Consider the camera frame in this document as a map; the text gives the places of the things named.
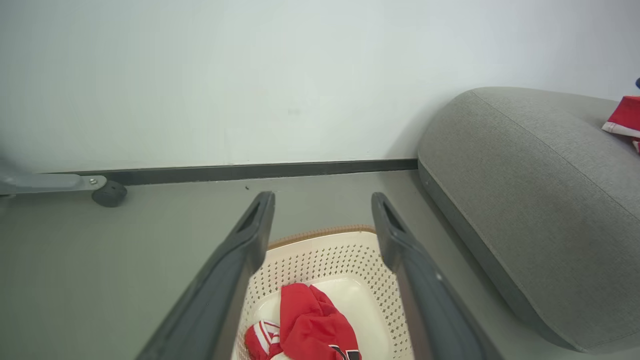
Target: floor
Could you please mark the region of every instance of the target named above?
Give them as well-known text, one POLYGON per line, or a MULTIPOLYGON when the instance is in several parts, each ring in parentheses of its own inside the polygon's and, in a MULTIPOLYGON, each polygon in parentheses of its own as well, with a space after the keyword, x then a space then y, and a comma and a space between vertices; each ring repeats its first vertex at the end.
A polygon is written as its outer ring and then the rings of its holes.
POLYGON ((16 197, 0 215, 0 358, 135 358, 263 190, 276 193, 270 241, 372 225, 371 193, 386 193, 507 360, 640 358, 563 350, 518 322, 416 171, 131 186, 113 209, 87 193, 16 197))

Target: wall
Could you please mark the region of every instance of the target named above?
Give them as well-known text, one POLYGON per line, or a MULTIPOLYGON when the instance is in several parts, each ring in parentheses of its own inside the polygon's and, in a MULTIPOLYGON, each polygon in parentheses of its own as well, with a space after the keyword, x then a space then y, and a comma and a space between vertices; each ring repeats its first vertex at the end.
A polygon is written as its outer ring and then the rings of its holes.
POLYGON ((469 88, 640 76, 637 0, 0 1, 0 154, 37 172, 407 158, 469 88))

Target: dark gray baseboard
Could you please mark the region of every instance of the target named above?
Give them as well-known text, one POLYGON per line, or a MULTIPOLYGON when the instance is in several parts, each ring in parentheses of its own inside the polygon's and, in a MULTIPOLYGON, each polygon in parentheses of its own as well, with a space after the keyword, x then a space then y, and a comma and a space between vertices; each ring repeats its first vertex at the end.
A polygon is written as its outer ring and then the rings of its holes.
POLYGON ((333 161, 327 163, 230 165, 218 167, 141 168, 132 170, 87 171, 75 174, 102 175, 109 180, 117 181, 123 185, 144 185, 415 169, 418 169, 417 159, 397 159, 333 161))

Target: gray ottoman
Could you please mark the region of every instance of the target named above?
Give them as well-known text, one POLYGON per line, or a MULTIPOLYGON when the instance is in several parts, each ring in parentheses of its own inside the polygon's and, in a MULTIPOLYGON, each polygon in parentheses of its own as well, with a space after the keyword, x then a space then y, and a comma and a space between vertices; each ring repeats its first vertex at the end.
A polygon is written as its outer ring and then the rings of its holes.
POLYGON ((640 156, 600 129, 616 106, 479 88, 419 149, 423 185, 514 313, 579 352, 640 346, 640 156))

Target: red cloth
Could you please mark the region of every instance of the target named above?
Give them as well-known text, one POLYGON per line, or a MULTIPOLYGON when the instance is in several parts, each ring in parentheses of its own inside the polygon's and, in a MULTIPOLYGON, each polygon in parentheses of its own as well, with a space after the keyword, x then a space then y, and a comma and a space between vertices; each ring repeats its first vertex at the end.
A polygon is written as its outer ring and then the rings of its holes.
POLYGON ((602 129, 609 133, 630 136, 631 143, 640 153, 640 96, 623 97, 602 129))
POLYGON ((282 352, 279 326, 264 320, 250 327, 244 334, 244 344, 251 360, 269 360, 282 352))
POLYGON ((349 322, 314 286, 284 286, 280 299, 280 346, 298 360, 361 360, 349 322))

